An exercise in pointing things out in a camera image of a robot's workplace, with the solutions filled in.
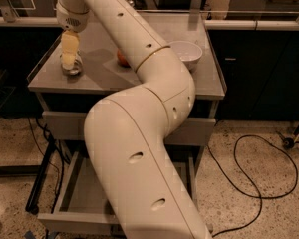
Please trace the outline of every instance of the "black cabinet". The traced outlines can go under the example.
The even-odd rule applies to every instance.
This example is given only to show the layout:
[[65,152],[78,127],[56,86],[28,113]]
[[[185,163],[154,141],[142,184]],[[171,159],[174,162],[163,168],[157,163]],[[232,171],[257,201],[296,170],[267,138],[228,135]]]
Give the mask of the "black cabinet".
[[299,120],[299,32],[209,31],[228,86],[221,120]]

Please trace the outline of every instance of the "bowl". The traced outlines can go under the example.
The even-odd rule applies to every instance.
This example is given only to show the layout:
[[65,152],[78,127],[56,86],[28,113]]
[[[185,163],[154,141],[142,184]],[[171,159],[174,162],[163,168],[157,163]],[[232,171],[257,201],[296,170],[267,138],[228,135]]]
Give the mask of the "bowl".
[[170,47],[178,54],[191,73],[196,70],[197,63],[202,56],[201,48],[188,41],[174,41],[169,43]]

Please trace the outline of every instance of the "speckled floor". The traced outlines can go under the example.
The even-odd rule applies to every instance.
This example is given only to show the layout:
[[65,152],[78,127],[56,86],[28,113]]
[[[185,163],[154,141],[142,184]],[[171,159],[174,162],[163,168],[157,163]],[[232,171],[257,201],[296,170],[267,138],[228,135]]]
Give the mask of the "speckled floor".
[[[30,119],[35,138],[44,151],[47,146],[42,131]],[[282,141],[276,131],[290,136],[296,122],[220,121],[212,135],[210,149],[224,172],[242,191],[257,195],[257,191],[238,170],[233,151],[238,139],[244,135],[258,135],[277,147]],[[299,170],[299,144],[288,150]],[[0,118],[0,165],[39,164],[42,154],[35,144],[28,119]],[[236,159],[261,191],[263,197],[288,192],[295,183],[295,168],[285,154],[270,147],[257,137],[245,137],[237,145]],[[60,169],[60,160],[52,160]],[[25,211],[35,178],[0,178],[0,239],[25,238],[31,231],[35,238],[44,238],[45,228],[35,215]],[[55,194],[57,170],[49,166],[46,182],[39,199],[40,212],[50,212]],[[260,200],[238,192],[221,173],[208,150],[196,178],[199,211],[206,223],[213,226],[213,234],[244,226],[256,217]],[[62,233],[58,238],[110,238],[103,236]],[[299,238],[299,178],[295,190],[279,199],[263,200],[258,219],[250,226],[219,234],[216,238]]]

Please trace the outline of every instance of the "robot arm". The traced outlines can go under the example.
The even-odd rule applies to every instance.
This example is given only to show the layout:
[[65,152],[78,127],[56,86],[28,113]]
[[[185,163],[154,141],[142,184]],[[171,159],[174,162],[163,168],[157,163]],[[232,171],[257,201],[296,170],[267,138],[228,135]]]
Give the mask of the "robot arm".
[[[81,5],[79,13],[73,13],[73,1]],[[97,102],[84,128],[91,163],[126,236],[210,239],[163,144],[192,108],[188,69],[125,0],[59,0],[60,5],[69,6],[72,14],[64,17],[65,10],[60,23],[72,31],[84,29],[84,21],[70,23],[90,8],[142,82]]]

